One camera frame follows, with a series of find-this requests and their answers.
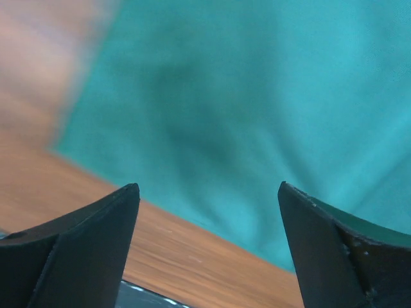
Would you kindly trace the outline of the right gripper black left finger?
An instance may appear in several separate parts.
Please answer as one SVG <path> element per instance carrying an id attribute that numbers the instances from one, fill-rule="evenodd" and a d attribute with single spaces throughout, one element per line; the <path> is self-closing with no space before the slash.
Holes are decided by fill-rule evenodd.
<path id="1" fill-rule="evenodd" d="M 114 307 L 139 187 L 1 239 L 1 307 Z"/>

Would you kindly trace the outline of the dark green cloth napkin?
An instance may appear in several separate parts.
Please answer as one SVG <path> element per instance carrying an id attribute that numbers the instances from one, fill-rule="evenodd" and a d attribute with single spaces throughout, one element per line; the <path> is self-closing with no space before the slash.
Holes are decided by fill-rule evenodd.
<path id="1" fill-rule="evenodd" d="M 122 1 L 55 144 L 293 270 L 289 182 L 410 231 L 409 1 Z"/>

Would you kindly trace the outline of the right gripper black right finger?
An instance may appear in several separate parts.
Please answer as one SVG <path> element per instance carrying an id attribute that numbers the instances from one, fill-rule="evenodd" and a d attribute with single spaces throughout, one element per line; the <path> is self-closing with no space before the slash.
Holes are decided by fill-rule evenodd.
<path id="1" fill-rule="evenodd" d="M 277 195 L 305 307 L 410 307 L 410 235 L 287 182 Z"/>

